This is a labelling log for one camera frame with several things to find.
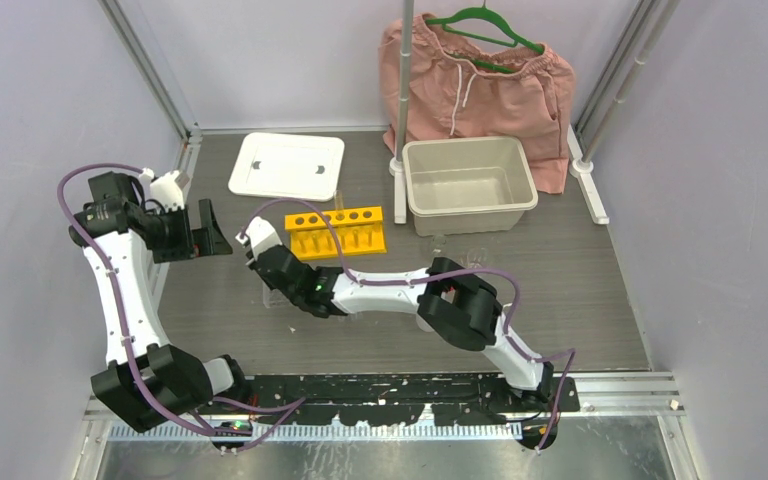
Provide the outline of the clear test tube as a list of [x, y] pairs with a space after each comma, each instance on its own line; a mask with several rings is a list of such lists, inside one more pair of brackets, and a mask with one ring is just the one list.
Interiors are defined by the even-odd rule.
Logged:
[[344, 197], [340, 190], [335, 191], [334, 210], [340, 213], [342, 213], [345, 210]]

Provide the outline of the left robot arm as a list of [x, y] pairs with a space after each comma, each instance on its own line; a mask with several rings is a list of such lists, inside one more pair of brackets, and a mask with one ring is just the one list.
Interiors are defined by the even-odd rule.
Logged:
[[106, 367], [91, 378], [92, 392], [138, 433], [209, 402], [229, 413], [245, 409], [252, 388], [238, 362], [222, 355], [203, 362], [172, 345], [154, 302], [152, 267], [229, 255], [212, 203], [198, 203], [201, 225], [192, 228], [185, 200], [188, 175], [104, 164], [89, 179], [91, 200], [74, 212], [60, 181], [57, 197], [98, 287], [106, 325]]

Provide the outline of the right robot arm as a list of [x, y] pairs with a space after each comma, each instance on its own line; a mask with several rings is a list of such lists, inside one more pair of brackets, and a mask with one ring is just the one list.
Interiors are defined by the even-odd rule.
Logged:
[[417, 317], [449, 345], [483, 354], [527, 410], [542, 409], [554, 396], [551, 361], [514, 331], [514, 307], [499, 302], [486, 270], [465, 269], [446, 257], [427, 268], [402, 273], [366, 273], [344, 267], [312, 267], [286, 246], [251, 248], [247, 265], [271, 290], [318, 318], [365, 312]]

